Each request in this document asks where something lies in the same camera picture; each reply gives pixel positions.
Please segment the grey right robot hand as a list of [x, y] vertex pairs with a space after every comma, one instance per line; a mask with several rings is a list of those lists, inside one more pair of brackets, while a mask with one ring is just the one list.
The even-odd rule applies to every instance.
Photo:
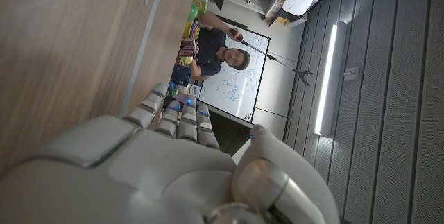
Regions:
[[91, 119], [1, 177], [2, 223], [338, 223], [317, 170], [264, 126], [223, 153], [206, 105], [167, 86], [122, 118]]

